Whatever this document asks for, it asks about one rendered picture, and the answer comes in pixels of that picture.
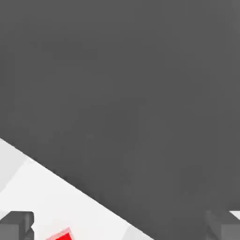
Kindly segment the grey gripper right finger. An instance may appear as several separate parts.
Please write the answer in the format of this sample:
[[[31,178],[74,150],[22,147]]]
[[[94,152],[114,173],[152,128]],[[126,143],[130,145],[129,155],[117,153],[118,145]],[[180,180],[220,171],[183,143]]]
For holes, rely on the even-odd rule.
[[[240,240],[240,220],[231,212],[208,210],[205,222],[205,240]]]

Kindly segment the small red cube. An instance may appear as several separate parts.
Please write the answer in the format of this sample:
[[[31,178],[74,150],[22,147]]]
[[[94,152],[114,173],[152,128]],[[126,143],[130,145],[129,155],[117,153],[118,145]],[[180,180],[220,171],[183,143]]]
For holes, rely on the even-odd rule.
[[[61,232],[47,238],[46,240],[75,240],[70,228],[66,228]]]

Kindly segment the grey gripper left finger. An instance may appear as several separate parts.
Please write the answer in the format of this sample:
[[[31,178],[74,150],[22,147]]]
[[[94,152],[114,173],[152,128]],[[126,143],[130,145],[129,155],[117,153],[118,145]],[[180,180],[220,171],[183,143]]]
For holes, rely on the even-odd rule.
[[[34,240],[32,211],[11,211],[0,219],[0,240]]]

